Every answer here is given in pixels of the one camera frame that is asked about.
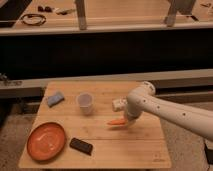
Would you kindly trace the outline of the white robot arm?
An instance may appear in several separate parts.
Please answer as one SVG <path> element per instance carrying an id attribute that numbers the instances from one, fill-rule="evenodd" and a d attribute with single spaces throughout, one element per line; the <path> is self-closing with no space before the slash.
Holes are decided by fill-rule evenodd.
<path id="1" fill-rule="evenodd" d="M 134 121 L 148 112 L 213 141 L 213 111 L 162 100 L 155 94 L 155 86 L 147 81 L 132 89 L 126 96 L 126 119 Z"/>

